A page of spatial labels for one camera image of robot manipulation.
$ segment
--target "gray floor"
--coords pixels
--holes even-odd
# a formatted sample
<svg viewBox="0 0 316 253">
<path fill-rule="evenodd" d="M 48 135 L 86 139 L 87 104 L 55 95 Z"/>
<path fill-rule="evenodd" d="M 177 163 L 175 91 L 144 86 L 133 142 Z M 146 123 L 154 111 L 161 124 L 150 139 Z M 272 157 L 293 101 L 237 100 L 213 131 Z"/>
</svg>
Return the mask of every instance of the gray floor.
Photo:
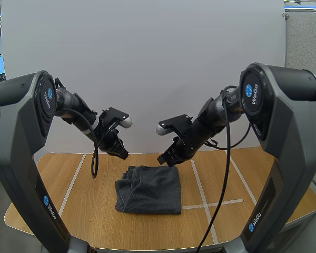
<svg viewBox="0 0 316 253">
<path fill-rule="evenodd" d="M 5 224 L 4 215 L 10 204 L 11 200 L 0 182 L 0 253 L 40 252 L 41 244 L 34 236 L 17 231 Z"/>
</svg>

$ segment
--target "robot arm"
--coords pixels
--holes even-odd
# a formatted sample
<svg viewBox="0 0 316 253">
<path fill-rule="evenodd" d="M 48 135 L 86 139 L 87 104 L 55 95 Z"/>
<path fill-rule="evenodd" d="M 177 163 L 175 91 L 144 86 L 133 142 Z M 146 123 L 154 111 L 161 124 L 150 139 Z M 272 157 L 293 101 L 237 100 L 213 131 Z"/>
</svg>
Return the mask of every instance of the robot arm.
<svg viewBox="0 0 316 253">
<path fill-rule="evenodd" d="M 222 98 L 209 99 L 193 122 L 183 115 L 159 122 L 158 134 L 178 135 L 160 163 L 172 166 L 191 159 L 224 128 Z M 241 73 L 239 87 L 224 98 L 228 121 L 245 113 L 263 150 L 275 157 L 240 237 L 224 246 L 225 252 L 261 252 L 290 218 L 316 172 L 316 76 L 253 63 Z"/>
<path fill-rule="evenodd" d="M 56 89 L 46 71 L 0 82 L 0 181 L 17 211 L 49 252 L 67 252 L 71 244 L 83 242 L 73 238 L 63 224 L 33 159 L 46 143 L 54 115 L 81 131 L 87 128 L 64 109 L 85 115 L 100 138 L 115 124 L 131 125 L 129 115 L 113 108 L 97 118 L 77 94 Z M 123 159 L 127 157 L 115 129 L 100 143 L 100 149 Z M 81 247 L 85 252 L 88 244 L 83 242 Z"/>
<path fill-rule="evenodd" d="M 225 92 L 228 121 L 236 121 L 245 113 L 261 145 L 273 143 L 279 136 L 282 140 L 285 137 L 288 116 L 284 117 L 283 110 L 276 106 L 279 100 L 286 104 L 293 101 L 292 103 L 303 108 L 316 106 L 316 77 L 306 70 L 253 63 L 241 73 L 239 87 L 229 87 L 235 89 Z M 308 113 L 302 115 L 303 117 L 310 120 L 311 115 Z M 280 120 L 271 124 L 272 119 Z M 157 134 L 175 132 L 178 135 L 173 139 L 173 144 L 158 157 L 160 164 L 166 162 L 173 166 L 191 159 L 209 138 L 225 128 L 223 91 L 217 98 L 208 99 L 197 118 L 193 122 L 191 120 L 191 117 L 184 114 L 159 122 Z M 277 157 L 279 153 L 277 151 L 272 155 Z"/>
<path fill-rule="evenodd" d="M 74 110 L 82 114 L 92 126 L 99 149 L 115 155 L 119 158 L 126 159 L 128 152 L 124 148 L 123 141 L 118 138 L 118 130 L 115 128 L 120 125 L 124 128 L 132 126 L 132 120 L 128 114 L 114 108 L 108 108 L 97 117 L 97 112 L 92 111 L 84 100 L 77 94 L 69 92 L 60 82 L 55 79 L 57 87 L 57 104 L 55 116 L 61 117 L 68 124 L 76 126 L 83 134 L 93 141 L 92 133 L 86 122 L 70 111 Z"/>
</svg>

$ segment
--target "metal bracket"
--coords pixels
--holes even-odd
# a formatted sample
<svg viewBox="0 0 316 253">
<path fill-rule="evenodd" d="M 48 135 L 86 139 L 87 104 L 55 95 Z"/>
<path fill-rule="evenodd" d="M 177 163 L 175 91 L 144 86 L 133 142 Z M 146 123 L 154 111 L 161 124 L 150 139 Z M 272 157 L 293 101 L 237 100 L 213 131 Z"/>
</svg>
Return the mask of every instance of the metal bracket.
<svg viewBox="0 0 316 253">
<path fill-rule="evenodd" d="M 282 17 L 284 17 L 285 20 L 287 20 L 289 18 L 289 14 L 287 13 L 282 13 Z"/>
</svg>

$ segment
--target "white tape line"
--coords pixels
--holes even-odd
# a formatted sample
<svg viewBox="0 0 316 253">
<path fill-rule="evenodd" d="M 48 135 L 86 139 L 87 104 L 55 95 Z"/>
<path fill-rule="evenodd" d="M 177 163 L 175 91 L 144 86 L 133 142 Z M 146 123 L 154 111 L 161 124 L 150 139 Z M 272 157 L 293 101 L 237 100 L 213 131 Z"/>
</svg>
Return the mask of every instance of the white tape line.
<svg viewBox="0 0 316 253">
<path fill-rule="evenodd" d="M 196 170 L 195 163 L 194 163 L 193 160 L 191 160 L 191 164 L 192 164 L 192 168 L 193 168 L 193 172 L 194 172 L 194 175 L 195 175 L 195 179 L 196 179 L 196 182 L 198 184 L 199 191 L 200 191 L 200 196 L 201 196 L 201 199 L 202 199 L 202 203 L 203 203 L 204 208 L 205 208 L 207 220 L 210 223 L 210 221 L 212 219 L 211 213 L 210 213 L 209 207 L 207 205 L 205 193 L 204 193 L 204 190 L 202 189 L 202 186 L 201 186 L 201 183 L 200 183 L 200 178 L 199 178 L 199 175 L 198 175 L 198 172 Z M 218 242 L 218 237 L 216 236 L 214 224 L 211 227 L 211 232 L 212 232 L 212 238 L 213 238 L 214 244 L 218 244 L 219 242 Z"/>
<path fill-rule="evenodd" d="M 242 174 L 241 174 L 241 172 L 240 172 L 238 166 L 236 166 L 235 162 L 233 161 L 233 158 L 232 158 L 232 157 L 231 157 L 231 163 L 233 164 L 233 166 L 234 166 L 236 172 L 238 173 L 238 175 L 239 175 L 241 181 L 243 182 L 244 186 L 246 187 L 247 192 L 249 193 L 249 196 L 251 197 L 251 199 L 252 199 L 254 205 L 256 205 L 257 201 L 256 201 L 256 199 L 255 199 L 255 197 L 254 197 L 254 195 L 253 195 L 251 189 L 249 188 L 249 186 L 248 186 L 246 180 L 243 178 L 243 176 L 242 176 Z"/>
<path fill-rule="evenodd" d="M 182 206 L 181 209 L 194 209 L 194 208 L 202 208 L 204 205 L 194 205 L 194 206 Z"/>
<path fill-rule="evenodd" d="M 234 200 L 229 200 L 229 201 L 223 201 L 221 204 L 222 205 L 227 205 L 227 204 L 234 204 L 234 203 L 239 203 L 243 202 L 243 199 L 234 199 Z M 211 203 L 207 204 L 208 207 L 216 207 L 218 203 Z M 203 208 L 205 207 L 204 205 L 193 205 L 193 206 L 182 206 L 181 209 L 195 209 L 195 208 Z"/>
<path fill-rule="evenodd" d="M 234 204 L 234 203 L 239 203 L 243 201 L 244 201 L 243 199 L 234 199 L 234 200 L 229 200 L 229 201 L 223 201 L 221 205 Z M 209 207 L 216 207 L 217 205 L 218 203 L 208 204 Z"/>
<path fill-rule="evenodd" d="M 67 190 L 67 193 L 65 194 L 64 200 L 63 200 L 62 205 L 61 205 L 61 208 L 60 208 L 60 211 L 58 212 L 59 216 L 61 216 L 62 213 L 63 213 L 63 209 L 64 209 L 64 207 L 65 207 L 65 204 L 67 203 L 67 200 L 68 200 L 68 198 L 69 198 L 69 194 L 70 194 L 70 192 L 71 192 L 71 190 L 72 190 L 72 188 L 73 188 L 73 185 L 74 185 L 75 180 L 76 180 L 76 178 L 77 178 L 77 175 L 78 175 L 78 173 L 79 173 L 79 171 L 80 171 L 80 169 L 81 169 L 81 166 L 82 166 L 82 164 L 83 164 L 83 161 L 84 161 L 85 156 L 86 156 L 86 154 L 84 154 L 84 155 L 82 156 L 82 159 L 81 159 L 81 161 L 80 161 L 80 163 L 79 163 L 79 165 L 78 165 L 78 167 L 77 167 L 77 169 L 76 169 L 76 172 L 75 172 L 75 175 L 74 175 L 74 177 L 73 177 L 73 179 L 72 179 L 72 182 L 70 183 L 69 188 L 68 188 L 68 190 Z"/>
</svg>

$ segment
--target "wego logo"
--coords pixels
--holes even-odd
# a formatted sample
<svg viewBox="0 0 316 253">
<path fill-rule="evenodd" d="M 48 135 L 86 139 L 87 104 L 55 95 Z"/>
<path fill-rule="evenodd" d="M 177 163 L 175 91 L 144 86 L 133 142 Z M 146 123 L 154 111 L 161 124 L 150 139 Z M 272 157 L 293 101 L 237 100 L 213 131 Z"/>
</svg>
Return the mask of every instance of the wego logo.
<svg viewBox="0 0 316 253">
<path fill-rule="evenodd" d="M 45 206 L 48 206 L 48 210 L 51 213 L 51 215 L 53 216 L 54 220 L 56 220 L 56 216 L 55 216 L 55 212 L 53 211 L 51 204 L 49 204 L 49 199 L 47 196 L 43 197 L 43 202 Z"/>
<path fill-rule="evenodd" d="M 46 92 L 44 93 L 44 98 L 46 99 L 46 103 L 48 105 L 48 108 L 50 109 L 51 108 L 51 103 L 49 102 L 49 99 L 48 99 L 48 96 L 47 96 Z"/>
<path fill-rule="evenodd" d="M 258 85 L 256 84 L 253 89 L 252 104 L 256 104 L 257 98 L 258 98 Z"/>
</svg>

